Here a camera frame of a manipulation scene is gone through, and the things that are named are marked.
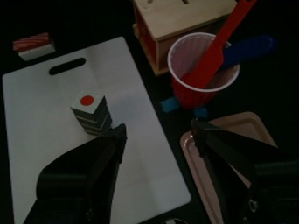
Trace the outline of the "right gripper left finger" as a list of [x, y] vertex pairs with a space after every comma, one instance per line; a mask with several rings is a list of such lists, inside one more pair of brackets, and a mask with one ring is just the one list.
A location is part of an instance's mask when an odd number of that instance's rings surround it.
[[43, 168], [23, 224], [110, 224], [126, 145], [127, 126], [121, 124]]

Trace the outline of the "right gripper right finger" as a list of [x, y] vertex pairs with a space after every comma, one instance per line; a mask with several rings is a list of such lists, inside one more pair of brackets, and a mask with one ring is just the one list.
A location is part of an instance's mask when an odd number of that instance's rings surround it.
[[199, 120], [191, 133], [225, 224], [299, 224], [299, 159]]

